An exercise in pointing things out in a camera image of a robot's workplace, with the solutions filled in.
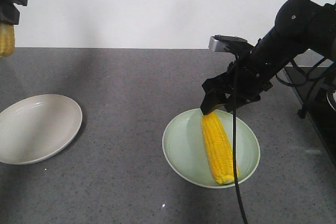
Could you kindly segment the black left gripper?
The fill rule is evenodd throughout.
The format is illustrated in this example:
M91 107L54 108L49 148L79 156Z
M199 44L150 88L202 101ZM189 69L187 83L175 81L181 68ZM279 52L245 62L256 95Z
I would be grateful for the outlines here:
M20 12L15 7L16 5L27 6L28 0L1 0L1 22L18 25L20 19Z

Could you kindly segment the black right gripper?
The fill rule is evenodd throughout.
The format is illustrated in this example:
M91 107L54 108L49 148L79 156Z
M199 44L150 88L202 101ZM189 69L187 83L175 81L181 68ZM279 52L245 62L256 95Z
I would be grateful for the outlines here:
M234 107L260 100L260 94L269 89L273 77L273 52L265 48L244 48L226 52L236 58L226 72L208 78L202 84L205 92L200 106L203 115L209 115L224 106L228 112Z

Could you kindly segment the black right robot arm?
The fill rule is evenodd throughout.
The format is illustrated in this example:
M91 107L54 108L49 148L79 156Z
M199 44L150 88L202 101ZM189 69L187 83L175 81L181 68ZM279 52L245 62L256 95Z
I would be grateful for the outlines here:
M308 49L335 61L335 5L288 0L278 11L273 28L255 46L240 37L215 35L209 48L237 59L226 72L203 83L201 111L208 115L224 106L231 112L259 101L260 94L272 87L271 79Z

